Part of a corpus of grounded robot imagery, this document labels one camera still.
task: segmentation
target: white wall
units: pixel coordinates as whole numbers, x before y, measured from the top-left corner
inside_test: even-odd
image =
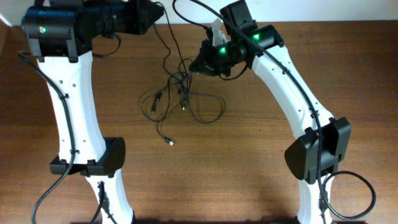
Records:
[[[183,23],[172,10],[172,0],[159,0],[166,6],[171,23]],[[216,11],[236,0],[202,0]],[[34,0],[0,0],[0,15],[10,24],[21,24]],[[357,21],[398,19],[398,0],[246,0],[258,22],[273,21]],[[177,9],[187,18],[211,23],[215,16],[189,0],[178,0]],[[165,17],[160,23],[166,23]]]

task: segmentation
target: wooden table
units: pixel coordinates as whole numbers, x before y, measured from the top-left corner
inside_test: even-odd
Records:
[[[340,170],[367,178],[377,191],[369,223],[398,219],[398,22],[274,23],[292,60],[317,98],[336,118],[345,116],[353,131]],[[185,57],[195,58],[206,37],[203,29],[173,26]],[[166,26],[160,33],[172,46],[167,62],[177,69],[178,55]],[[274,220],[294,217],[298,182],[284,151],[294,141],[274,97],[252,71],[234,82],[195,75],[193,89],[223,96],[225,116],[200,125],[177,109],[162,131],[168,146],[140,102],[167,80],[167,53],[151,29],[146,35],[122,34],[120,50],[93,62],[93,91],[103,136],[122,136],[127,155],[123,179],[137,218],[195,221]],[[115,40],[97,38],[95,52],[109,52]],[[28,223],[36,200],[56,180],[49,162],[58,153],[58,133],[45,82],[18,50],[27,40],[18,28],[8,33],[0,59],[0,220]],[[243,65],[233,69],[238,72]],[[210,119],[218,102],[192,99]],[[363,211],[370,192],[351,177],[335,179],[331,200],[346,215]],[[42,204],[39,223],[88,222],[96,209],[85,178],[72,175]]]

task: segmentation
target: cable end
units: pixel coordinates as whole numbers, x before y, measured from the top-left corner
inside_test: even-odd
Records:
[[[173,145],[174,145],[174,142],[171,141],[168,137],[165,137],[165,138],[164,138],[164,141],[165,141],[167,144],[169,144],[170,146],[173,146]]]

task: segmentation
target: green light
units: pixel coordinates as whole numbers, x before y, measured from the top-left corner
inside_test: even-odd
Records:
[[[260,34],[254,34],[253,35],[254,40],[259,40],[260,39]]]
[[[226,53],[225,47],[223,47],[222,49],[220,49],[220,53],[221,53],[221,54],[225,54],[225,53]]]

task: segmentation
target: wooden surface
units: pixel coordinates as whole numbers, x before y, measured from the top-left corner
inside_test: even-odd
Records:
[[[317,98],[352,125],[340,170],[363,175],[376,189],[376,208],[365,220],[397,223],[398,22],[274,25]],[[183,55],[195,58],[203,29],[173,29]],[[167,67],[175,70],[175,46],[167,28],[159,30],[173,49]],[[200,125],[188,111],[174,111],[162,125],[175,140],[170,147],[139,107],[149,89],[165,83],[162,59],[167,51],[153,29],[144,36],[121,37],[119,52],[93,62],[93,91],[102,135],[126,140],[123,180],[136,216],[196,221],[294,217],[299,187],[284,161],[294,138],[265,84],[252,71],[235,82],[195,75],[193,89],[225,97],[226,114],[215,124]],[[95,52],[105,53],[116,43],[97,38],[94,46]],[[1,223],[28,223],[34,203],[57,178],[49,171],[59,144],[49,91],[18,59],[21,49],[29,49],[25,37],[19,29],[10,30],[0,59]],[[193,101],[204,118],[219,111],[216,101]],[[366,186],[351,177],[335,179],[332,194],[332,204],[345,215],[363,211],[370,202]],[[38,221],[87,222],[95,209],[85,178],[73,175],[42,204]]]
[[[8,26],[0,19],[0,56],[8,33]]]

